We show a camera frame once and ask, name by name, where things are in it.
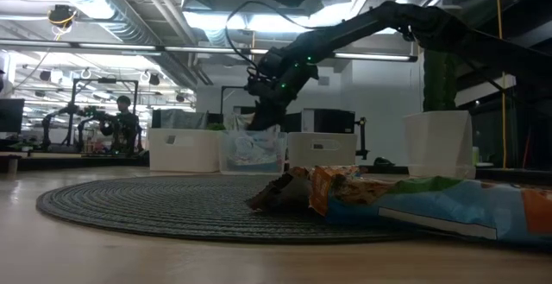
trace white planter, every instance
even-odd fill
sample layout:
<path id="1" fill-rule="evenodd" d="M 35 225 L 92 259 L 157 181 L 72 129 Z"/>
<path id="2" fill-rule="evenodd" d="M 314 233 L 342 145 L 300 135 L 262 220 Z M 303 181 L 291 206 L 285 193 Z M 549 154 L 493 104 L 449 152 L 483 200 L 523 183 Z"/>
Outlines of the white planter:
<path id="1" fill-rule="evenodd" d="M 411 176 L 475 177 L 472 119 L 467 111 L 430 111 L 404 120 Z"/>

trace black cable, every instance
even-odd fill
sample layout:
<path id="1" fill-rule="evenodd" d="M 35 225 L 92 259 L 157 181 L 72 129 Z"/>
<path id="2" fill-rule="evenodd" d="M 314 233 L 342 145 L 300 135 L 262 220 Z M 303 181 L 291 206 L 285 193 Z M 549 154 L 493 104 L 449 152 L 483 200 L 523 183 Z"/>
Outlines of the black cable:
<path id="1" fill-rule="evenodd" d="M 285 14 L 281 13 L 280 11 L 278 11 L 278 9 L 274 8 L 273 6 L 271 6 L 270 4 L 267 4 L 267 3 L 263 3 L 263 2 L 260 2 L 260 1 L 255 1 L 255 0 L 250 0 L 250 1 L 246 1 L 245 3 L 242 3 L 240 4 L 237 8 L 235 8 L 229 15 L 228 15 L 228 18 L 226 19 L 226 24 L 224 25 L 224 34 L 226 35 L 226 40 L 228 41 L 230 47 L 232 48 L 232 50 L 234 50 L 234 52 L 236 54 L 238 54 L 238 56 L 240 56 L 242 59 L 244 59 L 247 63 L 249 63 L 251 65 L 251 67 L 248 68 L 248 73 L 249 73 L 249 77 L 253 77 L 255 76 L 257 79 L 260 78 L 259 76 L 259 67 L 257 67 L 257 64 L 255 64 L 255 62 L 253 62 L 251 59 L 249 59 L 247 56 L 245 56 L 245 54 L 243 54 L 242 52 L 240 52 L 235 46 L 234 46 L 234 42 L 232 42 L 232 40 L 230 39 L 230 33 L 229 33 L 229 30 L 228 30 L 228 23 L 230 22 L 230 19 L 232 17 L 235 16 L 236 13 L 238 13 L 240 10 L 242 10 L 243 8 L 245 8 L 246 6 L 248 6 L 249 4 L 259 4 L 261 6 L 264 6 L 266 8 L 269 8 L 271 9 L 272 11 L 276 12 L 276 14 L 278 14 L 279 16 L 281 16 L 282 18 L 284 18 L 286 21 L 292 23 L 292 24 L 295 24 L 301 28 L 305 28 L 305 29 L 310 29 L 310 30 L 320 30 L 320 29 L 326 29 L 327 26 L 323 26 L 323 27 L 309 27 L 309 26 L 305 26 L 305 25 L 301 25 L 295 21 L 293 21 L 289 16 L 286 16 Z"/>

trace white box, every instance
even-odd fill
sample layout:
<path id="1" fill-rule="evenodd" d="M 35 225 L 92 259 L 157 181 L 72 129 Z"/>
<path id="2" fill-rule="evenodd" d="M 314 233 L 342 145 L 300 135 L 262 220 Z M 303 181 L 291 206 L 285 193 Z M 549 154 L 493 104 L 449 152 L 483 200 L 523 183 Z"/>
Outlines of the white box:
<path id="1" fill-rule="evenodd" d="M 282 132 L 221 131 L 221 173 L 281 175 L 286 145 L 287 134 Z"/>
<path id="2" fill-rule="evenodd" d="M 404 120 L 411 176 L 475 177 L 472 119 L 467 111 L 430 111 Z"/>
<path id="3" fill-rule="evenodd" d="M 290 133 L 290 167 L 351 166 L 356 161 L 356 135 Z"/>
<path id="4" fill-rule="evenodd" d="M 151 171 L 218 171 L 218 132 L 202 129 L 150 129 Z"/>

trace computer monitor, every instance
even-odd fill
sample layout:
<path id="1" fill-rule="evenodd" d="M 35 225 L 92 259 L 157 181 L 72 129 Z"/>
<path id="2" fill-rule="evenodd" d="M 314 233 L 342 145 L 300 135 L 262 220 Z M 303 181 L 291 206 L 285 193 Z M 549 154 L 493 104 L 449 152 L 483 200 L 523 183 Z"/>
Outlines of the computer monitor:
<path id="1" fill-rule="evenodd" d="M 0 132 L 21 133 L 24 99 L 0 99 Z"/>

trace robotic arm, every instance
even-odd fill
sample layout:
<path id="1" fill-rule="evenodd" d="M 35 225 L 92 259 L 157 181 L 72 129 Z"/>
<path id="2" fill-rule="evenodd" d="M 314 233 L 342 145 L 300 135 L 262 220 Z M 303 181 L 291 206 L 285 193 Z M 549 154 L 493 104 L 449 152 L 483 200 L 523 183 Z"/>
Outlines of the robotic arm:
<path id="1" fill-rule="evenodd" d="M 552 85 L 552 56 L 470 29 L 437 7 L 385 2 L 333 27 L 303 33 L 286 47 L 271 48 L 258 63 L 259 74 L 250 76 L 246 85 L 249 94 L 259 97 L 248 129 L 283 123 L 289 103 L 310 78 L 317 79 L 316 63 L 384 28 L 394 28 L 429 50 L 457 54 L 540 86 Z"/>

